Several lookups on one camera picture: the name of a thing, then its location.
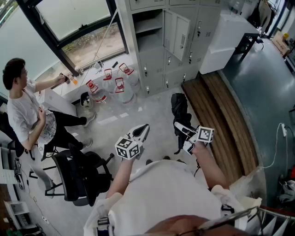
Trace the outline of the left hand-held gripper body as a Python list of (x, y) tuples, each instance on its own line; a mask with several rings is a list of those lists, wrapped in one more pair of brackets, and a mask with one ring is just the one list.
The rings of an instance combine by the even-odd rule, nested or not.
[(132, 160), (140, 159), (144, 148), (143, 142), (145, 141), (145, 135), (134, 136), (131, 133), (127, 133), (124, 136), (119, 137), (115, 143), (115, 150), (117, 156), (121, 159)]

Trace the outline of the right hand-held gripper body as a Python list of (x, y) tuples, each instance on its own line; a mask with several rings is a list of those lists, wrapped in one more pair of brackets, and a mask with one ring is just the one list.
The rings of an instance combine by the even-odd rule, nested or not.
[(186, 153), (192, 155), (192, 150), (195, 147), (195, 143), (203, 142), (204, 144), (208, 144), (212, 142), (214, 129), (199, 125), (196, 129), (184, 127), (183, 133), (188, 137), (184, 141), (183, 150)]

